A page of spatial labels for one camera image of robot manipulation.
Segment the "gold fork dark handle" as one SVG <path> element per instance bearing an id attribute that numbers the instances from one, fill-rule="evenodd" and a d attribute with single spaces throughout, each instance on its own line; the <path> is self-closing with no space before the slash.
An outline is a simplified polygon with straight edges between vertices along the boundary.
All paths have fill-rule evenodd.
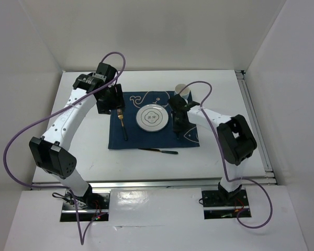
<path id="1" fill-rule="evenodd" d="M 128 141 L 128 135 L 127 135 L 127 131 L 126 131 L 125 124 L 124 124 L 124 114 L 123 114 L 122 109 L 117 109 L 117 115 L 118 115 L 118 119 L 121 122 L 121 128 L 122 128 L 124 140 Z"/>

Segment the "blue fabric placemat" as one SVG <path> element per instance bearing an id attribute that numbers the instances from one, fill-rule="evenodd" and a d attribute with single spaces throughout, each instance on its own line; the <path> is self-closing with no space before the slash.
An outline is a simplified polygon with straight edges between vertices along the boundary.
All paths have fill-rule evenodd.
<path id="1" fill-rule="evenodd" d="M 173 91 L 124 92 L 125 110 L 123 114 L 128 141 L 124 140 L 121 122 L 118 119 L 117 111 L 114 110 L 110 116 L 108 148 L 110 150 L 125 150 L 199 147 L 198 132 L 194 125 L 186 132 L 181 133 L 180 139 L 177 140 L 172 127 L 171 108 L 167 103 L 173 96 Z M 169 114 L 169 122 L 161 131 L 143 131 L 136 123 L 138 110 L 149 104 L 160 105 Z"/>

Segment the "gold knife dark handle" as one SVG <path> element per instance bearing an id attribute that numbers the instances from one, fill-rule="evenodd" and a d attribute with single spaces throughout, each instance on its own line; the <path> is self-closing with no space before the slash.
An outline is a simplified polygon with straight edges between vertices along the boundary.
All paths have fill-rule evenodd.
<path id="1" fill-rule="evenodd" d="M 160 152 L 164 154 L 173 154 L 173 155 L 178 155 L 177 151 L 168 151 L 168 150 L 159 150 L 159 149 L 140 149 L 144 151 L 151 151 L 151 152 Z"/>

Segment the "white round plate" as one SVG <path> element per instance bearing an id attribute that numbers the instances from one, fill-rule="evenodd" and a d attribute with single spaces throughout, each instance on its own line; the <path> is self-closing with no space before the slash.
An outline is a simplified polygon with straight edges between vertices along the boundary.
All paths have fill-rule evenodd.
<path id="1" fill-rule="evenodd" d="M 164 107 L 157 104 L 145 105 L 136 114 L 136 123 L 143 131 L 161 131 L 167 126 L 168 122 L 168 112 Z"/>

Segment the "white and blue mug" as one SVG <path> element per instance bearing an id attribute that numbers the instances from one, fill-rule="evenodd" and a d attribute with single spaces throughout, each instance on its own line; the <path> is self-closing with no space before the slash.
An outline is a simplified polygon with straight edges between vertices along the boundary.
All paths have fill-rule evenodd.
<path id="1" fill-rule="evenodd" d="M 178 84 L 175 86 L 174 95 L 180 95 L 183 99 L 188 100 L 191 91 L 185 84 Z"/>

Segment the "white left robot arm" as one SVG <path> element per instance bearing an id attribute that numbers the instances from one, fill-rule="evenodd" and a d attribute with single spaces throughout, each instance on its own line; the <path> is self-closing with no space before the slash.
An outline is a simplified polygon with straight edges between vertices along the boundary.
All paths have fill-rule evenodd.
<path id="1" fill-rule="evenodd" d="M 69 187 L 75 195 L 75 204 L 82 209 L 102 207 L 106 199 L 92 192 L 92 186 L 76 170 L 77 160 L 69 149 L 77 129 L 93 107 L 106 115 L 125 107 L 121 85 L 107 86 L 116 75 L 117 70 L 103 62 L 95 73 L 81 74 L 73 84 L 66 110 L 40 138 L 33 137 L 29 142 L 37 166 Z"/>

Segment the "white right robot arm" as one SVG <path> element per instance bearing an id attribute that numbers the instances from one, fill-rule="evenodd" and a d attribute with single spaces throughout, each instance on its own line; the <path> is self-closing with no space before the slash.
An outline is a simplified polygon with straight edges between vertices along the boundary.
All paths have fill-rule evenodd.
<path id="1" fill-rule="evenodd" d="M 224 205 L 231 204 L 241 190 L 245 166 L 257 148 L 245 117 L 222 115 L 204 108 L 198 102 L 186 102 L 180 95 L 170 98 L 168 104 L 172 109 L 173 131 L 177 136 L 192 125 L 213 132 L 223 166 L 223 177 L 218 184 L 218 199 Z"/>

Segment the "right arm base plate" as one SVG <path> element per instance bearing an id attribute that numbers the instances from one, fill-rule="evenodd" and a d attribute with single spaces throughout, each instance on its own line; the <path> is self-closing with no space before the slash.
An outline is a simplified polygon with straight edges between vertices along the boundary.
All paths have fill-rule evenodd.
<path id="1" fill-rule="evenodd" d="M 203 190 L 198 202 L 203 206 L 205 220 L 236 218 L 239 212 L 239 218 L 252 217 L 245 189 L 227 201 L 220 198 L 218 190 Z"/>

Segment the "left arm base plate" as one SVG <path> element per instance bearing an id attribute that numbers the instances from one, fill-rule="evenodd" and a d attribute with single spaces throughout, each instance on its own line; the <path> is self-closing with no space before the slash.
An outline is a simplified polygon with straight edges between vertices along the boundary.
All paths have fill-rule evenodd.
<path id="1" fill-rule="evenodd" d="M 77 200 L 77 206 L 74 205 L 74 200 L 69 192 L 64 195 L 54 192 L 52 196 L 62 200 L 62 210 L 60 222 L 76 222 L 76 209 L 78 209 L 79 220 L 81 222 L 89 222 L 92 219 L 95 221 L 108 221 L 109 219 L 109 204 L 110 192 L 99 193 L 101 201 L 92 201 L 91 205 L 87 205 Z"/>

